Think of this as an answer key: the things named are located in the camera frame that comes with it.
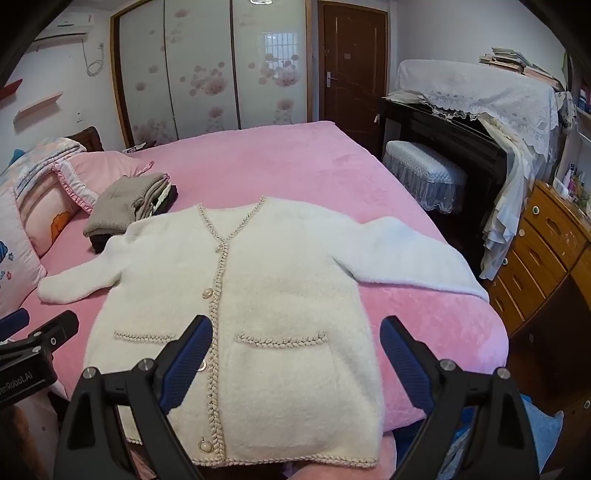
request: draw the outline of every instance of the gray folded sweater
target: gray folded sweater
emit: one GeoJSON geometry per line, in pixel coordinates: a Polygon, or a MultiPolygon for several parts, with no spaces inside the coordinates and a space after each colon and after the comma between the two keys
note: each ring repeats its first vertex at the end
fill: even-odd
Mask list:
{"type": "Polygon", "coordinates": [[[151,215],[152,200],[168,185],[168,175],[153,173],[140,177],[121,177],[97,199],[82,233],[120,235],[127,227],[151,215]]]}

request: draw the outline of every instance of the white wall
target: white wall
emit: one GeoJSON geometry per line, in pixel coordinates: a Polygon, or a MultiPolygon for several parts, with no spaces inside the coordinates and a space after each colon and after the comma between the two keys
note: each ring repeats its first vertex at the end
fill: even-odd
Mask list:
{"type": "Polygon", "coordinates": [[[86,57],[89,63],[100,59],[98,47],[103,42],[105,63],[102,71],[95,77],[86,74],[79,41],[40,47],[38,51],[25,53],[8,81],[22,78],[21,86],[15,95],[0,102],[0,171],[7,166],[16,148],[26,151],[44,138],[75,134],[91,125],[99,131],[105,150],[125,148],[111,76],[111,13],[84,11],[95,14],[95,26],[85,40],[86,57]],[[55,105],[13,125],[12,119],[19,109],[61,91],[64,94],[55,105]],[[78,112],[81,122],[77,122],[78,112]]]}
{"type": "MultiPolygon", "coordinates": [[[[396,18],[392,17],[391,4],[394,4],[394,0],[331,0],[334,2],[340,2],[342,4],[361,5],[362,7],[375,8],[384,12],[389,12],[389,35],[390,35],[390,73],[388,76],[390,85],[393,85],[393,81],[396,78],[396,69],[398,64],[396,62],[397,52],[397,34],[396,34],[396,18]]],[[[312,71],[313,71],[313,92],[312,92],[312,118],[314,121],[319,119],[320,109],[320,79],[319,79],[319,52],[318,52],[318,0],[312,0],[312,71]]]]}
{"type": "Polygon", "coordinates": [[[513,48],[564,84],[564,47],[519,0],[398,0],[398,58],[478,63],[513,48]]]}

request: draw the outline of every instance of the sliding wardrobe door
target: sliding wardrobe door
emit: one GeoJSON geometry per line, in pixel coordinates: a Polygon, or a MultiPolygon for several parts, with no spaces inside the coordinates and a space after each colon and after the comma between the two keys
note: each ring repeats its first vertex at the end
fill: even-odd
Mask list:
{"type": "Polygon", "coordinates": [[[119,19],[121,79],[136,144],[178,140],[166,74],[163,12],[164,0],[151,0],[119,19]]]}
{"type": "Polygon", "coordinates": [[[233,0],[242,128],[307,121],[306,2],[233,0]]]}
{"type": "Polygon", "coordinates": [[[164,28],[179,138],[238,129],[229,0],[165,0],[164,28]]]}

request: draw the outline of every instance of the cardigan sleeve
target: cardigan sleeve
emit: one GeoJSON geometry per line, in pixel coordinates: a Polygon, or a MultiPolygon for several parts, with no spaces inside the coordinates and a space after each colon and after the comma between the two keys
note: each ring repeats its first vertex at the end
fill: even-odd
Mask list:
{"type": "Polygon", "coordinates": [[[128,229],[125,235],[111,237],[105,250],[89,262],[42,279],[37,287],[37,296],[48,303],[65,304],[113,286],[129,263],[132,240],[129,233],[128,229]]]}
{"type": "Polygon", "coordinates": [[[334,260],[359,282],[467,293],[488,302],[488,293],[460,252],[396,218],[363,225],[347,218],[341,228],[331,230],[337,234],[331,235],[334,260]]]}

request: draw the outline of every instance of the bottle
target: bottle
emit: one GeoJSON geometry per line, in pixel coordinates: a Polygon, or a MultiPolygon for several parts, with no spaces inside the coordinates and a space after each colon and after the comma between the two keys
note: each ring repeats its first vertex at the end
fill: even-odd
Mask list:
{"type": "Polygon", "coordinates": [[[570,181],[572,180],[573,175],[574,175],[574,163],[571,163],[570,168],[568,169],[568,171],[564,175],[564,180],[562,181],[562,185],[564,185],[564,188],[566,190],[568,190],[569,192],[570,192],[570,181]]]}

